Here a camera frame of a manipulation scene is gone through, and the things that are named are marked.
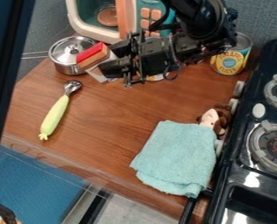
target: doll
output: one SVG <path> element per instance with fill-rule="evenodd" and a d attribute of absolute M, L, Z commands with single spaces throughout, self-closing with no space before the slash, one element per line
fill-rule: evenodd
<path fill-rule="evenodd" d="M 231 107 L 216 105 L 197 118 L 199 125 L 212 128 L 218 137 L 225 134 L 231 121 Z"/>

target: black robotic arm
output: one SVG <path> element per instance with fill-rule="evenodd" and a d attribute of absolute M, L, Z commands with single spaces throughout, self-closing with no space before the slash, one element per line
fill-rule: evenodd
<path fill-rule="evenodd" d="M 149 31 L 172 29 L 174 34 L 146 41 L 144 31 L 129 33 L 127 40 L 110 47 L 120 59 L 99 66 L 107 78 L 124 78 L 127 87 L 145 83 L 147 76 L 155 74 L 164 74 L 167 78 L 167 72 L 180 70 L 182 64 L 195 64 L 237 44 L 234 20 L 238 14 L 228 9 L 224 0 L 161 2 L 167 8 L 166 14 Z M 177 22 L 163 24 L 170 9 L 175 11 Z"/>

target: stove knob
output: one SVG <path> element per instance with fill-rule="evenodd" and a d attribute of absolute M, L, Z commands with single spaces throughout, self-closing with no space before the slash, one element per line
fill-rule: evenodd
<path fill-rule="evenodd" d="M 234 115 L 235 111 L 237 111 L 239 101 L 238 99 L 231 98 L 229 101 L 229 106 L 231 106 L 231 113 Z"/>
<path fill-rule="evenodd" d="M 216 156 L 217 157 L 219 157 L 221 155 L 223 145 L 224 145 L 223 140 L 216 140 L 215 141 L 215 148 L 216 148 Z"/>
<path fill-rule="evenodd" d="M 238 80 L 234 88 L 234 96 L 241 97 L 244 91 L 245 82 Z"/>
<path fill-rule="evenodd" d="M 262 103 L 257 103 L 252 110 L 252 115 L 257 118 L 260 119 L 261 117 L 263 117 L 266 113 L 266 107 L 262 104 Z"/>

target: teal cloth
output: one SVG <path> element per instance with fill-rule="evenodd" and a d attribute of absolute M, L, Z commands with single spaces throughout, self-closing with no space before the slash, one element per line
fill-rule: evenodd
<path fill-rule="evenodd" d="M 208 127 L 160 122 L 131 167 L 146 185 L 196 198 L 206 189 L 215 166 L 216 139 Z"/>

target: tin can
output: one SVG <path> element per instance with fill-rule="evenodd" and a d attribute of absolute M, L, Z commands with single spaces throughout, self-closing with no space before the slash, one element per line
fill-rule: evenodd
<path fill-rule="evenodd" d="M 223 75 L 240 74 L 249 59 L 252 41 L 243 33 L 238 32 L 238 44 L 228 52 L 211 57 L 210 65 L 213 70 Z"/>

